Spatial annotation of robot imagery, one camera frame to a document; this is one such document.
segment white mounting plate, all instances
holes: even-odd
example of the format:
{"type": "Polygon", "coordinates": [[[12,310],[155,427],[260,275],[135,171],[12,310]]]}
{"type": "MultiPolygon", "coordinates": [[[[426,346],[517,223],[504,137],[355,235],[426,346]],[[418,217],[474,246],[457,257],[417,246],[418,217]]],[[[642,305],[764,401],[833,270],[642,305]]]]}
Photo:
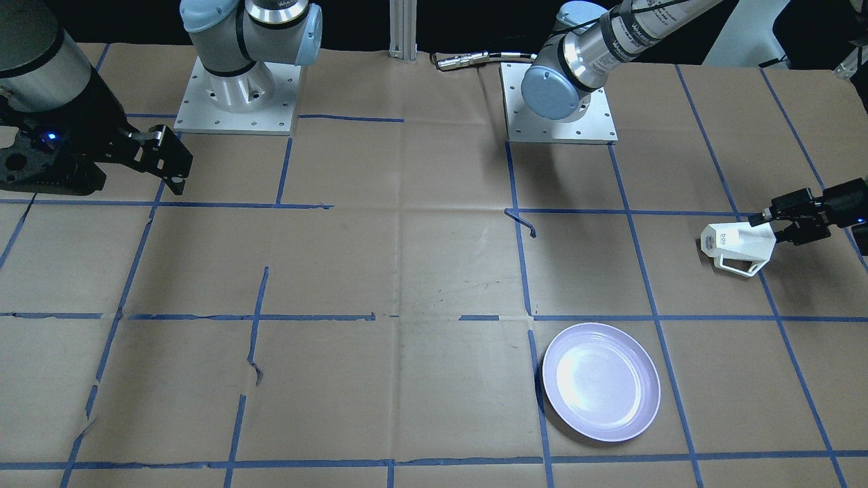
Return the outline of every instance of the white mounting plate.
{"type": "Polygon", "coordinates": [[[210,100],[205,68],[197,57],[187,91],[184,92],[184,100],[174,120],[175,132],[291,135],[295,125],[301,67],[277,63],[266,63],[266,66],[274,76],[275,86],[275,92],[268,104],[254,112],[226,112],[210,100]]]}
{"type": "Polygon", "coordinates": [[[503,99],[506,106],[507,138],[512,142],[560,142],[567,144],[609,144],[618,140],[615,122],[608,109],[604,89],[591,95],[585,115],[574,122],[540,117],[524,105],[522,79],[527,63],[501,63],[503,99]]]}

